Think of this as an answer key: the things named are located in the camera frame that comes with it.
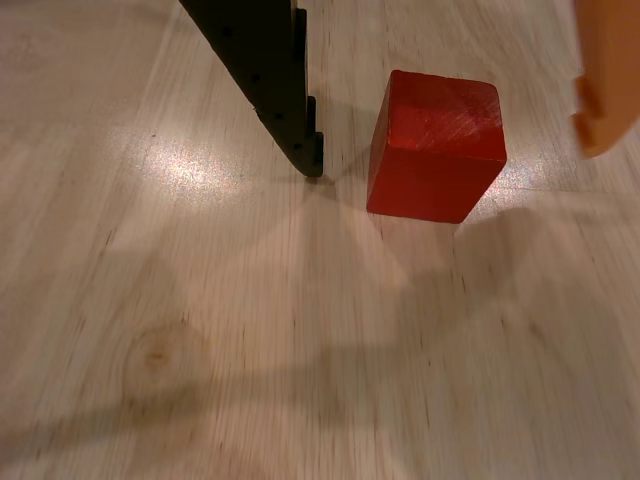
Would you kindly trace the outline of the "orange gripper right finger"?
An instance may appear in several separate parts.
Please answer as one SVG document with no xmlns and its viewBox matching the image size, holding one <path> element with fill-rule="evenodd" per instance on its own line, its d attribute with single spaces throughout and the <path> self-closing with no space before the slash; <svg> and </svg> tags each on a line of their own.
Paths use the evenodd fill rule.
<svg viewBox="0 0 640 480">
<path fill-rule="evenodd" d="M 639 2 L 577 1 L 575 15 L 583 73 L 572 120 L 583 154 L 593 158 L 639 117 Z"/>
</svg>

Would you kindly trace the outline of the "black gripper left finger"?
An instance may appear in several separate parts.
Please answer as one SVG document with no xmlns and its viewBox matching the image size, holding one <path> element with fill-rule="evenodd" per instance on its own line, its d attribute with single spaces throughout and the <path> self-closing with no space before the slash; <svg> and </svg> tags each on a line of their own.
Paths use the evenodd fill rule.
<svg viewBox="0 0 640 480">
<path fill-rule="evenodd" d="M 323 175 L 323 134 L 307 86 L 307 11 L 295 1 L 183 0 L 290 163 Z"/>
</svg>

